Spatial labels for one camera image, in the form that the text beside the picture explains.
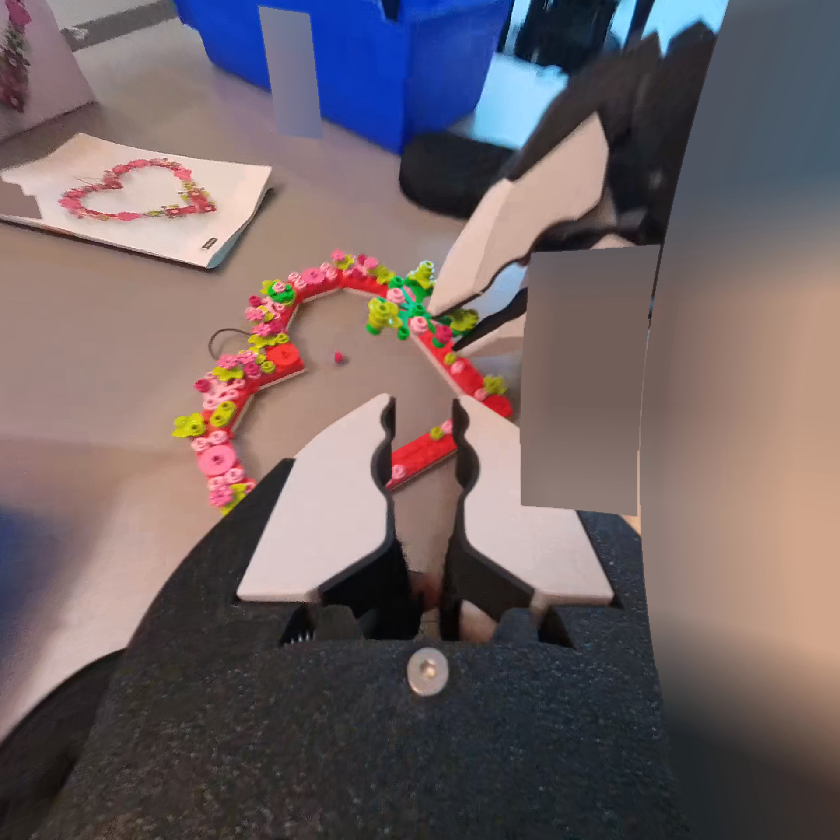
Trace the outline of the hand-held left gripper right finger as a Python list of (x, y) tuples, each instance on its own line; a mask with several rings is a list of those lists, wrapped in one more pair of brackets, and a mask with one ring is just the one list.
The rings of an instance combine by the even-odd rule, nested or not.
[(453, 405), (460, 496), (446, 571), (478, 608), (605, 606), (614, 592), (576, 511), (522, 503), (519, 428), (471, 396)]

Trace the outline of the white heart instruction booklet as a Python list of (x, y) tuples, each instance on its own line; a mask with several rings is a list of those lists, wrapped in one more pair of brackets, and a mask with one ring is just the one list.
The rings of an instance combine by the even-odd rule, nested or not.
[(200, 269), (242, 235), (269, 187), (265, 165), (195, 159), (76, 134), (47, 156), (6, 169), (40, 218), (2, 221)]

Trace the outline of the red brick heart flower wreath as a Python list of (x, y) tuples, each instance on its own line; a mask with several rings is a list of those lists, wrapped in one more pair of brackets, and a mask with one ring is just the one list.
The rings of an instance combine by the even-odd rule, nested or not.
[[(260, 392), (306, 370), (289, 335), (301, 306), (336, 291), (362, 295), (367, 302), (365, 330), (379, 335), (394, 330), (389, 320), (396, 307), (385, 299), (387, 284), (393, 277), (412, 272), (432, 276), (435, 284), (436, 269), (429, 260), (400, 276), (372, 256), (336, 250), (320, 266), (291, 272), (285, 280), (264, 280), (259, 294), (248, 299), (247, 348), (221, 354), (212, 369), (195, 382), (200, 409), (176, 417), (171, 432), (174, 438), (189, 442), (203, 475), (208, 503), (216, 511), (227, 515), (256, 487), (235, 447), (237, 426), (245, 410)], [(477, 325), (478, 313), (461, 308), (451, 315), (429, 315), (437, 324), (434, 334), (427, 332), (408, 340), (426, 354), (458, 396), (474, 397), (510, 419), (513, 409), (503, 378), (480, 373), (454, 351), (455, 342)]]

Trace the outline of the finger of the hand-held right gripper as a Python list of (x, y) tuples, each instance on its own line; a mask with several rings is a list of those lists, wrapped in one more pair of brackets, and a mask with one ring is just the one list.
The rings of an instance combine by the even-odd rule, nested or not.
[(522, 350), (529, 299), (528, 264), (504, 268), (490, 286), (467, 305), (479, 314), (478, 324), (454, 344), (463, 357), (478, 358)]
[(602, 199), (608, 154), (594, 112), (523, 175), (494, 184), (437, 272), (430, 314), (476, 298), (501, 270), (528, 256), (549, 228), (588, 214)]

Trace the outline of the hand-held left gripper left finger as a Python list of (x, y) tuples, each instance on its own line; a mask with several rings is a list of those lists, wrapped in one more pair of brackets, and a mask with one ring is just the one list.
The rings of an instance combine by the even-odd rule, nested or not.
[(383, 545), (387, 499), (374, 458), (392, 440), (385, 420), (394, 406), (376, 395), (297, 453), (238, 585), (240, 601), (313, 602)]

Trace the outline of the white heart printed box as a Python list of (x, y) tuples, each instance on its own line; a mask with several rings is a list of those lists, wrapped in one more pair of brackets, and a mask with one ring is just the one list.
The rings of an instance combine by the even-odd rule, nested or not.
[(1, 2), (1, 141), (93, 102), (44, 1)]

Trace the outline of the black chair seat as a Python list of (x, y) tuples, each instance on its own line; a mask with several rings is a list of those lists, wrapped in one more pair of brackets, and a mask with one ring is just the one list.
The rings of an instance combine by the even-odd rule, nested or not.
[(466, 220), (515, 155), (449, 131), (418, 134), (403, 150), (398, 185), (417, 207)]

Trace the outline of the blue plastic bin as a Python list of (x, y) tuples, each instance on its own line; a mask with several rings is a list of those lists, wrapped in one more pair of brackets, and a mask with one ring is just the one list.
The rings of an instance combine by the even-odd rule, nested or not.
[(479, 103), (511, 2), (185, 1), (184, 25), (220, 70), (269, 90), (261, 8), (309, 16), (324, 119), (400, 154)]

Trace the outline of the grey desk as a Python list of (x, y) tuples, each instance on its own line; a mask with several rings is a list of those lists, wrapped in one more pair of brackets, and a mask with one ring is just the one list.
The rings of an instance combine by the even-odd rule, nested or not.
[(463, 224), (410, 204), (397, 158), (332, 125), (275, 134), (270, 95), (208, 61), (177, 19), (77, 53), (98, 97), (2, 149), (78, 132), (184, 157), (271, 165), (273, 193), (216, 272), (2, 226), (2, 736), (89, 662), (126, 647), (219, 516), (193, 452), (208, 341), (250, 294), (363, 252), (443, 262)]

